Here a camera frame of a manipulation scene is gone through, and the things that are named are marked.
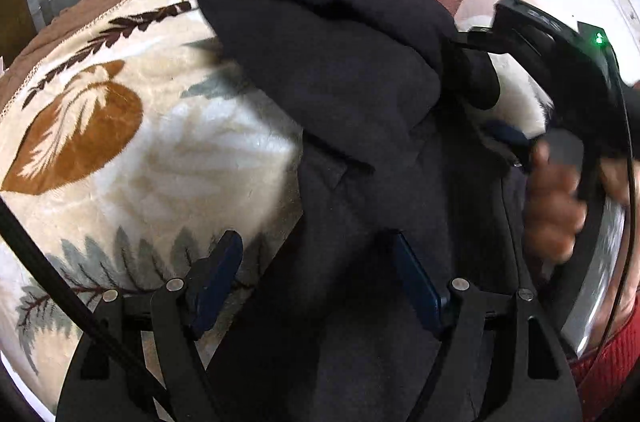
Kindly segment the person's right hand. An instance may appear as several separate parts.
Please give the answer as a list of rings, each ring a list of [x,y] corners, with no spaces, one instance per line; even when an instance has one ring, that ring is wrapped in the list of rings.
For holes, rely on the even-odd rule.
[[[550,160],[550,146],[539,141],[527,183],[524,241],[530,254],[552,264],[567,262],[586,223],[588,205],[577,198],[579,172]]]

